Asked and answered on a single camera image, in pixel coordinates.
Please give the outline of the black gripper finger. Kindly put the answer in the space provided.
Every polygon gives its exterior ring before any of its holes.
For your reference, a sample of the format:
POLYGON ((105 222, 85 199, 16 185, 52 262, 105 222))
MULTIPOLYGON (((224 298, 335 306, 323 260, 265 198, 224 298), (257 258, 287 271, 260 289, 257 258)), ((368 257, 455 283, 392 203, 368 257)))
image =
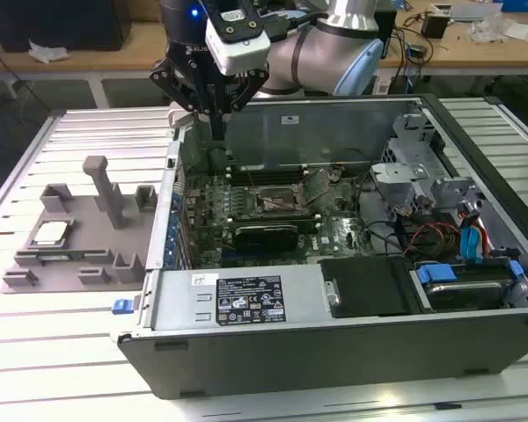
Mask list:
POLYGON ((225 117, 240 111, 268 80, 266 69, 252 69, 224 76, 218 83, 218 140, 224 140, 225 117))
POLYGON ((195 56, 181 58, 177 62, 164 57, 154 64, 149 79, 187 112, 204 115, 210 125, 212 140, 219 140, 215 98, 209 93, 209 79, 202 63, 195 56))

